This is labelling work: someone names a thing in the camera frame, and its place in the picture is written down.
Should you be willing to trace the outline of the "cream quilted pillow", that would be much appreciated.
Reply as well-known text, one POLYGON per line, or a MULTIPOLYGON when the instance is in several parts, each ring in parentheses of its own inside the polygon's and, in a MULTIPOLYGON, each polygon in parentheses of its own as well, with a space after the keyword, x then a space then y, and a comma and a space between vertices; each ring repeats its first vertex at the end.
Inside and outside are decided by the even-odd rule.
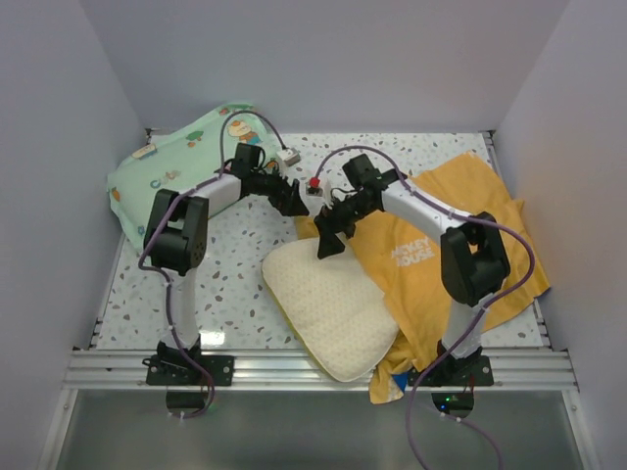
POLYGON ((317 248, 302 239, 271 251, 262 276, 309 356, 331 379, 353 382, 386 355, 399 326, 351 249, 320 259, 317 248))

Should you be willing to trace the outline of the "orange mickey mouse pillowcase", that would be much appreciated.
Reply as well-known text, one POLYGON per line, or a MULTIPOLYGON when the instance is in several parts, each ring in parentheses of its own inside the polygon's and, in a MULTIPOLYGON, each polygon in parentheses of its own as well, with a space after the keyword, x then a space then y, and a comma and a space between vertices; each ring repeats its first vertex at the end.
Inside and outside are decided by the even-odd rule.
POLYGON ((466 153, 416 178, 379 170, 361 147, 344 164, 350 187, 297 220, 320 258, 351 249, 383 291, 400 333, 369 384, 375 404, 407 385, 490 386, 485 328, 516 317, 549 289, 521 204, 466 153))

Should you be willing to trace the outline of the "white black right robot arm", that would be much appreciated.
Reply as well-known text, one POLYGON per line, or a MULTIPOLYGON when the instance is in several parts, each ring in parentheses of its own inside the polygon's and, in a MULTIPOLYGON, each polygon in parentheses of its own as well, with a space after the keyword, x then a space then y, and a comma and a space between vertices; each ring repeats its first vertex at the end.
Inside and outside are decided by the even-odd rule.
POLYGON ((317 257, 343 253, 340 237, 352 237, 357 222, 376 211, 410 223, 437 244, 441 281, 451 307, 438 357, 420 378, 432 386, 460 383, 482 357, 487 302, 510 274, 496 221, 487 212, 471 215, 445 205, 419 190, 396 166, 382 172, 365 154, 350 159, 342 169, 354 193, 343 200, 333 198, 315 216, 317 257))

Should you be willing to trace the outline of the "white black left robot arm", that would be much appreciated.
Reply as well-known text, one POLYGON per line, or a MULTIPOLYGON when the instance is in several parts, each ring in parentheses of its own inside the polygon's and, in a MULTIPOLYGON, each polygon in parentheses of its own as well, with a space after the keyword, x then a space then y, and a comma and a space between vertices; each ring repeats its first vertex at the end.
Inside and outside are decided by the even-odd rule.
POLYGON ((181 384, 197 382, 204 371, 201 333, 196 320, 197 269, 209 239, 209 219, 248 196, 261 196, 283 216, 309 213, 300 182, 280 169, 267 169, 262 147, 236 146, 234 158, 209 179, 185 191, 159 190, 144 235, 138 267, 163 276, 166 287, 165 331, 149 371, 171 374, 181 384))

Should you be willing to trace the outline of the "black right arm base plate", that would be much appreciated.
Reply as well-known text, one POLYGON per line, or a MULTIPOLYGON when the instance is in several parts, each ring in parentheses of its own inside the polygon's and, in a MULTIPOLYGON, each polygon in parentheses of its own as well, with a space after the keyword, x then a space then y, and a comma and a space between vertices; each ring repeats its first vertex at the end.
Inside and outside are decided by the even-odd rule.
POLYGON ((495 384, 488 356, 478 355, 456 359, 448 356, 429 372, 420 387, 491 387, 495 384))

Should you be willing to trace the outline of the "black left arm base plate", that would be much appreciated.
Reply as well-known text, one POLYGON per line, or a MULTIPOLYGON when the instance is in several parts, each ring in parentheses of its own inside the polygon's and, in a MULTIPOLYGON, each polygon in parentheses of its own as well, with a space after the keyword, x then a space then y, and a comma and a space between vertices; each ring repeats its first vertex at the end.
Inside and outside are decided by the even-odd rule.
MULTIPOLYGON (((216 386, 229 387, 234 373, 231 355, 203 355, 196 362, 212 377, 216 386)), ((153 355, 142 360, 147 367, 146 384, 149 386, 204 386, 207 379, 183 358, 162 359, 153 355)))

